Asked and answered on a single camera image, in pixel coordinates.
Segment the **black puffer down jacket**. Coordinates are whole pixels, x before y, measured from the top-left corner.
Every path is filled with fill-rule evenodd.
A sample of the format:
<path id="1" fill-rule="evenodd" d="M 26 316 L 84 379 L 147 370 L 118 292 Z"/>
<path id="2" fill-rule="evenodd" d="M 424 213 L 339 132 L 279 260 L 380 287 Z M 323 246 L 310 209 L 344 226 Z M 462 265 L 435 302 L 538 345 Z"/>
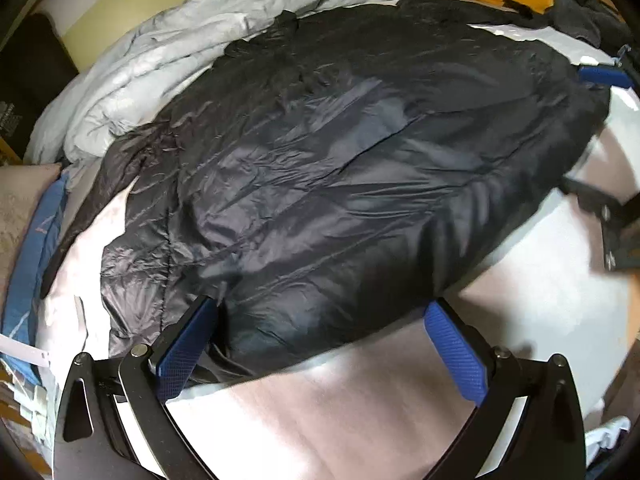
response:
<path id="1" fill-rule="evenodd" d="M 44 290 L 127 191 L 99 258 L 110 356 L 202 295 L 211 382 L 382 330 L 525 222 L 608 117 L 560 52 L 491 32 L 521 22 L 460 0 L 280 14 L 111 145 Z"/>

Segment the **dark grey clothes pile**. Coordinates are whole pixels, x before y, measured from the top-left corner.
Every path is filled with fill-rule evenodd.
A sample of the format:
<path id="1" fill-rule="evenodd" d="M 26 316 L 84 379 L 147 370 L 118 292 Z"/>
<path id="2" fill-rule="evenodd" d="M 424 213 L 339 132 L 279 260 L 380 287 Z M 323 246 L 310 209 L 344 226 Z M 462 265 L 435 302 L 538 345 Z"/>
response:
<path id="1" fill-rule="evenodd" d="M 544 14 L 563 34 L 611 56 L 634 42 L 629 27 L 601 0 L 553 0 Z"/>

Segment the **light blue cloth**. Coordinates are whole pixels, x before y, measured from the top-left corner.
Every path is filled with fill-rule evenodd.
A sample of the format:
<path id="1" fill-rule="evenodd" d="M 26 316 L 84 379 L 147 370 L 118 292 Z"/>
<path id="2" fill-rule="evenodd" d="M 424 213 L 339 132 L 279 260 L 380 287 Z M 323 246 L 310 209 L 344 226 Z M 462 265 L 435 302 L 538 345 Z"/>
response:
<path id="1" fill-rule="evenodd" d="M 602 451 L 612 451 L 623 432 L 629 432 L 631 421 L 617 416 L 606 424 L 585 433 L 586 467 L 589 468 Z"/>

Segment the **blue pillow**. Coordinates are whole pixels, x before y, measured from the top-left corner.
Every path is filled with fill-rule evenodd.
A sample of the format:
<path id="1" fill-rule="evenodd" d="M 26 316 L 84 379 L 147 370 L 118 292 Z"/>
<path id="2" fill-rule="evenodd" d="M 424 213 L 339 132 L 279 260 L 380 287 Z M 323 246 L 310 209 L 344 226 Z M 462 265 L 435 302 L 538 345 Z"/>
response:
<path id="1" fill-rule="evenodd" d="M 23 346 L 36 343 L 40 289 L 44 271 L 58 247 L 66 207 L 66 177 L 41 196 L 18 251 L 1 317 L 1 333 Z"/>

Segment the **beige pink pillow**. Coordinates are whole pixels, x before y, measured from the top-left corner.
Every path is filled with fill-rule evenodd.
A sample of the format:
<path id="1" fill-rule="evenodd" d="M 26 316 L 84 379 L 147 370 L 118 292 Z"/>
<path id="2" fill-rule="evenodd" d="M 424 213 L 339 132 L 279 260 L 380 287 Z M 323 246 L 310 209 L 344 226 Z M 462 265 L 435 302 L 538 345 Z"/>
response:
<path id="1" fill-rule="evenodd" d="M 40 198 L 61 172 L 60 164 L 13 165 L 0 169 L 0 292 L 6 301 L 15 260 Z"/>

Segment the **light grey rumpled duvet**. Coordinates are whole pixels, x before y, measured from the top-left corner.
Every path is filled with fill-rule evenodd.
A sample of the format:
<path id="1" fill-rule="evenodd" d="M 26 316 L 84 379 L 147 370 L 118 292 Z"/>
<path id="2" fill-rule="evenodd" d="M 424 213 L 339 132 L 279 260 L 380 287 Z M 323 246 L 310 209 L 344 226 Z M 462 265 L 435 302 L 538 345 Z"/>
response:
<path id="1" fill-rule="evenodd" d="M 284 11 L 298 16 L 390 0 L 186 0 L 131 29 L 76 76 L 32 129 L 26 162 L 105 155 L 150 122 L 235 40 L 263 32 Z"/>

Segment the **black hanging bag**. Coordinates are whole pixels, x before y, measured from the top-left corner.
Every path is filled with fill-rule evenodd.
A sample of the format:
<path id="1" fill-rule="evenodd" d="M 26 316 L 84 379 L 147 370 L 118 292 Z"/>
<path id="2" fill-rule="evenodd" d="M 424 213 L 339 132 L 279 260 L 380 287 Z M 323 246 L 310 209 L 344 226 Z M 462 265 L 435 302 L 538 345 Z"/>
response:
<path id="1" fill-rule="evenodd" d="M 25 18 L 1 50 L 1 137 L 18 158 L 44 109 L 77 75 L 50 18 Z"/>

